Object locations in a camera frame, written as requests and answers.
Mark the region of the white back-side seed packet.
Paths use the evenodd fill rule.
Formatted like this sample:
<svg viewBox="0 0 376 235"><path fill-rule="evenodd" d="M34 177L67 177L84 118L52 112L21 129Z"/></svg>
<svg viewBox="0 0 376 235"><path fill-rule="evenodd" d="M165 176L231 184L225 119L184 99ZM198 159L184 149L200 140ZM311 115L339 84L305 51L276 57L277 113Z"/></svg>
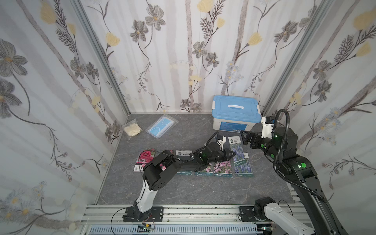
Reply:
<svg viewBox="0 0 376 235"><path fill-rule="evenodd" d="M181 160L189 160L191 158L191 154L193 153L192 150L176 150L175 156L180 158ZM193 172L184 170L177 172L178 175L184 175L184 176L192 176Z"/></svg>

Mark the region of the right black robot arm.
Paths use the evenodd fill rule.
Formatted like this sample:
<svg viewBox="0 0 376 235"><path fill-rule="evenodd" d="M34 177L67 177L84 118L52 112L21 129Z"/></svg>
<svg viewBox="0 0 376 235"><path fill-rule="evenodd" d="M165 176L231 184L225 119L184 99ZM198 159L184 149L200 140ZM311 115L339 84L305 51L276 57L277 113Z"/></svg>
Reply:
<svg viewBox="0 0 376 235"><path fill-rule="evenodd" d="M267 137L251 131L240 134L244 145L260 149L272 158L274 171L297 192L313 228L305 229L295 217L283 215L271 198L262 198L255 203L255 215L272 220L290 235L347 234L322 191L312 163L296 153L297 135L290 128L278 127Z"/></svg>

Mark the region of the lavender seed packet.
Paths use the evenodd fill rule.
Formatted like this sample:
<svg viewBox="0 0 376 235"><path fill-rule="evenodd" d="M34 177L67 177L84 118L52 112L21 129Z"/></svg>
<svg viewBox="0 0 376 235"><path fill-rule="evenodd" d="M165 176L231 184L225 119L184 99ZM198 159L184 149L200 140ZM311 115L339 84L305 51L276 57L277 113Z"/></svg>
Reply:
<svg viewBox="0 0 376 235"><path fill-rule="evenodd" d="M249 164L249 154L244 153L244 159L242 159L242 164L234 163L235 175L241 177L252 177L254 173Z"/></svg>
<svg viewBox="0 0 376 235"><path fill-rule="evenodd" d="M247 162L239 136L229 137L230 149L236 154L233 157L234 165L239 166Z"/></svg>

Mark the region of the pink cosmos seed packet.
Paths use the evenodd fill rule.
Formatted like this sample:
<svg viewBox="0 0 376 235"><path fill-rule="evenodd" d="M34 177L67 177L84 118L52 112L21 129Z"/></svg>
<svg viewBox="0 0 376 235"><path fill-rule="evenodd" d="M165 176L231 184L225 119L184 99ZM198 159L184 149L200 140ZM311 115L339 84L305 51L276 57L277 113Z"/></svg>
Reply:
<svg viewBox="0 0 376 235"><path fill-rule="evenodd" d="M214 176L220 177L233 177L231 161L220 162L214 164L213 167Z"/></svg>
<svg viewBox="0 0 376 235"><path fill-rule="evenodd" d="M208 166L203 170L195 172L195 175L198 175L198 176L213 176L213 168L212 168L212 166Z"/></svg>

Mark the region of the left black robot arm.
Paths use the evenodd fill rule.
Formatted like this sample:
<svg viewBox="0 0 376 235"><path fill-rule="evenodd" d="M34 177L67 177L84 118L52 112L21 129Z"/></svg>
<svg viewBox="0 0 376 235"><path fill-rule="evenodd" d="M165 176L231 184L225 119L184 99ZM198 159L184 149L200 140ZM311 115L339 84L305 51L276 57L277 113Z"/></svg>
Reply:
<svg viewBox="0 0 376 235"><path fill-rule="evenodd" d="M147 163L143 169L143 187L134 204L125 209L124 222L144 222L152 215L153 203L158 190L165 187L180 171L198 172L211 163L228 162L236 153L218 143L210 143L186 158L180 158L165 150Z"/></svg>

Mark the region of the hollyhock seed packet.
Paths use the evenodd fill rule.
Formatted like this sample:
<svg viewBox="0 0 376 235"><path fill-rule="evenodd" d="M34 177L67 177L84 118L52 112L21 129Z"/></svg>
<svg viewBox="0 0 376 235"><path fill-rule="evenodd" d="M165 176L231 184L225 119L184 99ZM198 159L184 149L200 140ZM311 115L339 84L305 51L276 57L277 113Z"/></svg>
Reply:
<svg viewBox="0 0 376 235"><path fill-rule="evenodd" d="M143 172L143 169L146 166L146 164L148 164L150 161L153 160L155 153L156 153L155 149L148 149L148 150L142 151L136 160L133 171Z"/></svg>
<svg viewBox="0 0 376 235"><path fill-rule="evenodd" d="M162 171L166 170L166 166L165 166L165 165L160 164L159 166L160 166L160 168L162 169Z"/></svg>

